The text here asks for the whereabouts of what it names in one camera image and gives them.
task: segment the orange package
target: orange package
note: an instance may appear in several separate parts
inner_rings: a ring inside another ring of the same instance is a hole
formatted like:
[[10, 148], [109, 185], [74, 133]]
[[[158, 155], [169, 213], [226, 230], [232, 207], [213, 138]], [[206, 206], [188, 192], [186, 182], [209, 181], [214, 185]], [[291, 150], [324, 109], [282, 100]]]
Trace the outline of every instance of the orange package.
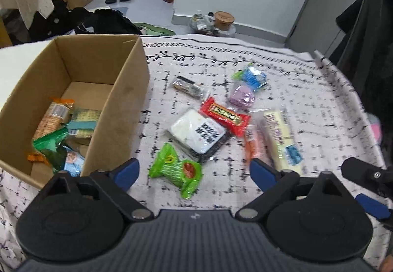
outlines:
[[244, 133], [244, 154], [245, 167], [250, 166], [253, 158], [258, 158], [267, 165], [272, 166], [264, 137], [252, 124], [246, 128]]
[[68, 123], [74, 100], [60, 98], [52, 98], [52, 100], [53, 102], [34, 133], [33, 141], [59, 129], [62, 124]]

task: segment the blue package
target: blue package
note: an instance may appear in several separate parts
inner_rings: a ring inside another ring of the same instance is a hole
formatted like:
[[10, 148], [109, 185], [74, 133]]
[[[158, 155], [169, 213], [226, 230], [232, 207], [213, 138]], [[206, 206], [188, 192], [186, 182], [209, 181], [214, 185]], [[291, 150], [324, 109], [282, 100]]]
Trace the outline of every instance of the blue package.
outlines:
[[300, 152], [295, 145], [285, 147], [285, 151], [287, 156], [289, 156], [289, 161], [291, 161], [292, 165], [297, 165], [303, 160], [303, 157], [300, 155]]
[[253, 91], [266, 86], [268, 83], [267, 75], [253, 65], [243, 70], [241, 78]]
[[84, 158], [77, 152], [64, 146], [67, 150], [66, 163], [64, 164], [64, 170], [68, 171], [72, 177], [79, 177], [84, 164]]

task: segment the green snack wrapper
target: green snack wrapper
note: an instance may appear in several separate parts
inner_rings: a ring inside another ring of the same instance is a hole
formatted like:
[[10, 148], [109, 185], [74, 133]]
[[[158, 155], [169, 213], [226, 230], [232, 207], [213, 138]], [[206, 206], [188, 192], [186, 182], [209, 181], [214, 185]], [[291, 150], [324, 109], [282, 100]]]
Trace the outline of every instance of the green snack wrapper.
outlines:
[[149, 170], [150, 178], [161, 176], [167, 177], [170, 182], [179, 187], [182, 198], [188, 199], [198, 188], [203, 174], [199, 163], [191, 160], [179, 161], [173, 146], [165, 143]]
[[67, 150], [62, 146], [62, 142], [67, 135], [68, 129], [63, 127], [33, 141], [34, 148], [46, 157], [54, 173], [64, 169]]

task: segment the screw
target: screw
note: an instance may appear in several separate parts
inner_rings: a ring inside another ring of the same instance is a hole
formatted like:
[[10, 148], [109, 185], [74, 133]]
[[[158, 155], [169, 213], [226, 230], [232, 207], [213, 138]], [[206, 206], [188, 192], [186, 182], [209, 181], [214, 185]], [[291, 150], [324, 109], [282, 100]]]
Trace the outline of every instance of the screw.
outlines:
[[134, 210], [131, 215], [134, 219], [146, 219], [150, 216], [151, 212], [148, 209], [136, 209]]
[[239, 215], [244, 219], [253, 219], [258, 215], [258, 211], [250, 208], [241, 209]]

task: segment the green cloth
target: green cloth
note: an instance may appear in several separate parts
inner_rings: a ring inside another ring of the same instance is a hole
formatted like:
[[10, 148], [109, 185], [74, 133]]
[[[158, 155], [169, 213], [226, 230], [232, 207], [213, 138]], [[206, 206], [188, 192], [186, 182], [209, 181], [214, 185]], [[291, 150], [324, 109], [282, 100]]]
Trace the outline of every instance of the green cloth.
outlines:
[[146, 35], [152, 36], [173, 36], [176, 33], [173, 30], [169, 30], [162, 27], [153, 26], [146, 23], [134, 23], [142, 31], [146, 32]]

